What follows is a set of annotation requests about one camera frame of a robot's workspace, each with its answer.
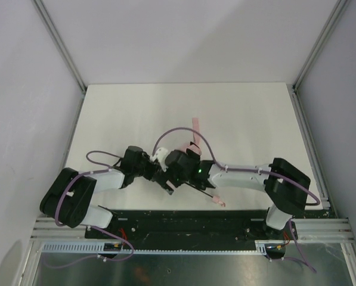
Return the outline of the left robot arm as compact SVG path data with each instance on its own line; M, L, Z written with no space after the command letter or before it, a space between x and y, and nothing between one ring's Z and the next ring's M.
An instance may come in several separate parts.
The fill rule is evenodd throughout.
M153 180L166 166L158 155L149 156L140 147L129 146L123 156L105 151L90 151L86 159L102 166L101 170L78 172L70 167L61 170L42 199L41 213L52 217L58 226L79 225L106 228L113 213L91 203L94 194L110 189L123 189L135 178Z

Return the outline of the pink folding umbrella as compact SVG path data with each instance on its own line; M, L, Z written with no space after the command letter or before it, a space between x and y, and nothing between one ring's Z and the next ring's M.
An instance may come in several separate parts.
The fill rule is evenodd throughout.
M175 187L186 184L195 190L202 192L211 198L212 202L225 207L226 203L218 195L211 195L206 192L207 188L214 186L208 181L209 171L215 165L215 161L202 161L202 150L200 143L205 141L200 133L200 123L197 117L191 119L191 127L178 126L165 132L166 135L178 132L191 132L192 140L183 143L179 148L172 152L171 156L165 159L168 171L172 173Z

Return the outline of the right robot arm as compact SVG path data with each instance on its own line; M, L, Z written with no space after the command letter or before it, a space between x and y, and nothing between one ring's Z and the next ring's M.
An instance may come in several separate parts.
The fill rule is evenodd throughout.
M236 187L265 193L273 202L262 224L268 235L282 232L288 221L301 214L307 205L309 177L282 158L251 169L221 166L215 160L202 160L193 151L159 148L150 160L157 166L153 180L169 194L181 185L201 192L208 188Z

